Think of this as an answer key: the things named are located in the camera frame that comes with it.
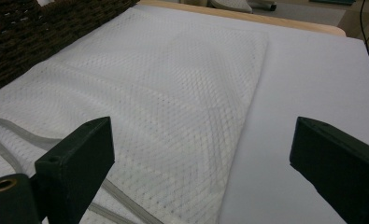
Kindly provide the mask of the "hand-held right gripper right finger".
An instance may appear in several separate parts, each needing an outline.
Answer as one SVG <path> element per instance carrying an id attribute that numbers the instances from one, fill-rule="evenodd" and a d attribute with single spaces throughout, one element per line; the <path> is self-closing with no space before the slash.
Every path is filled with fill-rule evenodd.
<path id="1" fill-rule="evenodd" d="M 347 224 L 369 224 L 369 146 L 315 119 L 296 120 L 290 164 Z"/>

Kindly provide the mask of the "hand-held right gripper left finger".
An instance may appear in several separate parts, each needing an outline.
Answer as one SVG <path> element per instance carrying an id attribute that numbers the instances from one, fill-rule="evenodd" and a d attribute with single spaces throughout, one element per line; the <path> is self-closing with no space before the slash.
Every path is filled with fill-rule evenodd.
<path id="1" fill-rule="evenodd" d="M 82 124 L 38 159 L 36 201 L 49 224 L 79 224 L 114 160 L 109 117 Z"/>

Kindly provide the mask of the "brown wicker basket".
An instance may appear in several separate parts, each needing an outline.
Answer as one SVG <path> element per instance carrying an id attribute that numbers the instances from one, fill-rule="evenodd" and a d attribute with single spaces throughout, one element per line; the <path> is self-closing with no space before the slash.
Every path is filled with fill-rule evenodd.
<path id="1" fill-rule="evenodd" d="M 0 0 L 0 89 L 139 0 Z"/>

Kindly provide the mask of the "white table cover board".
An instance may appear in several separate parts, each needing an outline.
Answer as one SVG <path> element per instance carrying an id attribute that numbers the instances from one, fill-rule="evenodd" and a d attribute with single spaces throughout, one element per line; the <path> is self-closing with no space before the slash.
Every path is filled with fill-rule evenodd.
<path id="1" fill-rule="evenodd" d="M 171 20 L 265 31 L 270 40 L 235 153 L 220 224 L 345 224 L 289 162 L 298 117 L 369 145 L 369 57 L 360 40 L 163 7 Z"/>

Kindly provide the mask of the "wooden table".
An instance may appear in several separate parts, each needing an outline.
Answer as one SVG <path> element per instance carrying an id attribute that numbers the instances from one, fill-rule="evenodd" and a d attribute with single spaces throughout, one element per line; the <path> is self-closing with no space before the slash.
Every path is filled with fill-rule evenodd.
<path id="1" fill-rule="evenodd" d="M 305 21 L 294 21 L 288 19 L 281 19 L 281 18 L 274 18 L 262 15 L 253 15 L 248 13 L 242 12 L 235 12 L 223 9 L 215 9 L 209 7 L 198 7 L 192 5 L 185 5 L 180 3 L 171 3 L 171 2 L 164 2 L 160 0 L 140 0 L 138 2 L 139 5 L 142 6 L 150 6 L 150 7 L 163 7 L 163 8 L 170 8 L 175 10 L 181 10 L 186 12 L 193 12 L 193 13 L 200 13 L 210 16 L 218 16 L 223 18 L 230 18 L 236 19 L 241 21 L 253 21 L 258 23 L 264 23 L 269 25 L 281 26 L 281 27 L 288 27 L 293 29 L 300 29 L 306 31 L 312 31 L 317 33 L 324 33 L 329 35 L 338 35 L 346 37 L 346 33 L 335 26 L 325 25 L 325 24 L 318 24 L 312 22 L 305 22 Z"/>

